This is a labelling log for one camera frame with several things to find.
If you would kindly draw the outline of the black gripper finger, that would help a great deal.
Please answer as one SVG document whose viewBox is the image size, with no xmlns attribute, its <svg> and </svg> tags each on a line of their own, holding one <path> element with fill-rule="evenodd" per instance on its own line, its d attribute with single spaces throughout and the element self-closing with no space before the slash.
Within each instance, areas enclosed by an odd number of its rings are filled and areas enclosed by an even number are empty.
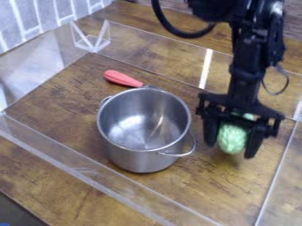
<svg viewBox="0 0 302 226">
<path fill-rule="evenodd" d="M 204 142 L 211 147 L 216 143 L 216 135 L 219 130 L 219 114 L 220 111 L 207 111 L 203 115 L 203 131 L 204 131 Z"/>
<path fill-rule="evenodd" d="M 251 129 L 248 140 L 247 140 L 246 152 L 244 152 L 246 159 L 255 157 L 256 151 L 266 137 L 266 131 L 267 131 L 267 127 L 262 124 L 256 124 Z"/>
</svg>

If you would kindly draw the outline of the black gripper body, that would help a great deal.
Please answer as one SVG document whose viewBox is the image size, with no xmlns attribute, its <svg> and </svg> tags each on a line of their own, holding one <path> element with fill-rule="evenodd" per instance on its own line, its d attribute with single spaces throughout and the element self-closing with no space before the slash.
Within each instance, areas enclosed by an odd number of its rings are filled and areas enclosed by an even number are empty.
<svg viewBox="0 0 302 226">
<path fill-rule="evenodd" d="M 275 137 L 284 115 L 258 100 L 259 86 L 266 72 L 250 73 L 234 65 L 230 66 L 228 70 L 231 78 L 227 93 L 199 93 L 196 114 L 203 119 L 207 111 L 219 110 L 219 125 L 231 123 L 251 130 L 256 124 L 262 124 L 267 127 L 266 137 Z"/>
</svg>

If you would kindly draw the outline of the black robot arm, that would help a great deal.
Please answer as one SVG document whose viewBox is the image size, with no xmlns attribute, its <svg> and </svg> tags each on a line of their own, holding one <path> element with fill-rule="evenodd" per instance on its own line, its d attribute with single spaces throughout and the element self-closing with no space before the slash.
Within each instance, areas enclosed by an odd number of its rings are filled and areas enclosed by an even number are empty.
<svg viewBox="0 0 302 226">
<path fill-rule="evenodd" d="M 187 0 L 201 20 L 231 27 L 234 58 L 227 93 L 197 95 L 196 114 L 203 118 L 204 142 L 216 143 L 222 124 L 250 130 L 244 157 L 256 155 L 263 139 L 275 137 L 284 115 L 258 100 L 267 67 L 283 59 L 283 0 Z"/>
</svg>

